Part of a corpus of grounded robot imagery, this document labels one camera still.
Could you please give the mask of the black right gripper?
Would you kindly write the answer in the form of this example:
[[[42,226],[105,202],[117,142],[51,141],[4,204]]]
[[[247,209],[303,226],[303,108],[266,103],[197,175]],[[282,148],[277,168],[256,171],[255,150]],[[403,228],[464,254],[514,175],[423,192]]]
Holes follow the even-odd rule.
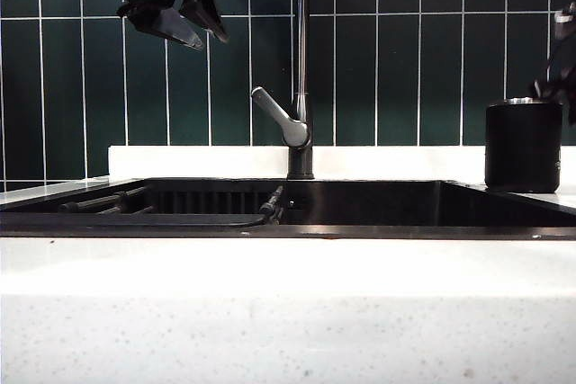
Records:
[[[559,99],[564,91],[564,80],[571,79],[575,70],[575,1],[553,15],[553,47],[547,63],[547,77],[536,79],[536,99]],[[576,90],[568,85],[565,90],[569,105],[568,122],[576,122]]]

